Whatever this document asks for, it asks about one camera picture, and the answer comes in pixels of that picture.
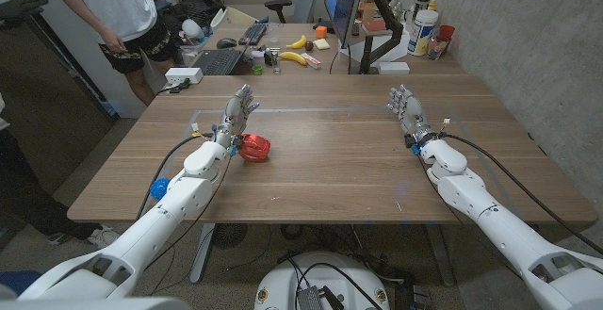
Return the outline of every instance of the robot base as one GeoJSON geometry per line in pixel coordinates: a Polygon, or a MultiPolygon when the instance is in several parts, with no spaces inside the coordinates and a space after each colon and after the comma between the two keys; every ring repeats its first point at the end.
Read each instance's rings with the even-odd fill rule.
{"type": "MultiPolygon", "coordinates": [[[[381,280],[369,269],[355,260],[338,254],[328,252],[302,253],[292,258],[305,272],[315,263],[329,263],[344,271],[351,279],[356,282],[383,310],[389,310],[389,301],[385,295],[385,288],[381,280]]],[[[254,310],[291,310],[295,309],[295,288],[298,280],[296,270],[289,261],[279,264],[262,280],[257,293],[255,294],[254,310]]],[[[312,268],[306,275],[310,286],[316,286],[318,289],[327,286],[333,294],[343,301],[345,309],[372,309],[374,306],[346,280],[344,276],[334,269],[325,266],[312,268]]],[[[307,284],[301,280],[301,288],[306,289],[307,284]]],[[[331,305],[326,298],[320,298],[322,309],[330,310],[331,305]]]]}

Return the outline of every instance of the red object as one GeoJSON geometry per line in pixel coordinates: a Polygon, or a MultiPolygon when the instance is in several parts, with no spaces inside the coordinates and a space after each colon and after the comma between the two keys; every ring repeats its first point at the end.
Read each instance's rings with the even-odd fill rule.
{"type": "Polygon", "coordinates": [[[317,27],[317,38],[318,39],[327,38],[327,27],[325,27],[325,26],[317,27]]]}
{"type": "Polygon", "coordinates": [[[448,37],[452,39],[452,35],[454,34],[454,27],[450,25],[442,25],[440,26],[440,36],[448,37]]]}
{"type": "Polygon", "coordinates": [[[365,21],[362,24],[369,30],[370,32],[375,31],[385,31],[385,20],[381,19],[378,21],[365,21]]]}
{"type": "Polygon", "coordinates": [[[270,152],[270,142],[257,135],[243,135],[243,146],[238,151],[245,160],[261,163],[266,160],[270,152]]]}
{"type": "Polygon", "coordinates": [[[450,41],[452,41],[452,35],[454,34],[454,27],[450,26],[450,25],[441,25],[440,26],[440,37],[446,37],[448,38],[448,44],[446,44],[446,48],[444,49],[444,51],[442,52],[442,55],[445,55],[446,52],[448,51],[448,47],[450,46],[450,41]]]}

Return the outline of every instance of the white robotic arm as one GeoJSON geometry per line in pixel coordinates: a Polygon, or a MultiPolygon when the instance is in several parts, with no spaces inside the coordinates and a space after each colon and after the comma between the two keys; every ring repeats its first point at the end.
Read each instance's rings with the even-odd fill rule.
{"type": "Polygon", "coordinates": [[[110,246],[63,262],[42,275],[18,299],[117,299],[132,293],[141,273],[184,218],[209,203],[220,184],[220,163],[230,159],[233,143],[247,125],[248,85],[228,102],[214,141],[189,155],[170,181],[166,195],[110,246]]]}
{"type": "Polygon", "coordinates": [[[546,310],[600,309],[603,260],[575,253],[538,235],[501,205],[470,170],[463,154],[433,132],[421,104],[403,86],[390,92],[393,110],[414,151],[431,164],[428,176],[444,202],[472,219],[511,262],[546,310]]]}

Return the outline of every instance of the blue ball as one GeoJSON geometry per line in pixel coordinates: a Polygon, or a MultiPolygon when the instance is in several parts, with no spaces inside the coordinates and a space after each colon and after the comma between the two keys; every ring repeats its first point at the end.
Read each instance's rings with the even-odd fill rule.
{"type": "Polygon", "coordinates": [[[149,188],[149,192],[151,196],[158,201],[161,201],[163,196],[168,192],[168,184],[170,183],[170,179],[168,178],[159,178],[151,184],[149,188]]]}

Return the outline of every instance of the office chair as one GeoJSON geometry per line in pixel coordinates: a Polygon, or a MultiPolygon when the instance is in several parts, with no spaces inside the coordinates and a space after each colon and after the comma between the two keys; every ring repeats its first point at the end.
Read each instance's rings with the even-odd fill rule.
{"type": "MultiPolygon", "coordinates": [[[[315,0],[296,0],[295,9],[293,10],[293,20],[297,24],[312,23],[314,12],[314,1],[315,0]]],[[[285,23],[285,17],[283,16],[283,7],[291,6],[293,3],[290,0],[272,0],[264,3],[264,6],[268,9],[276,11],[279,15],[281,23],[285,23]]]]}

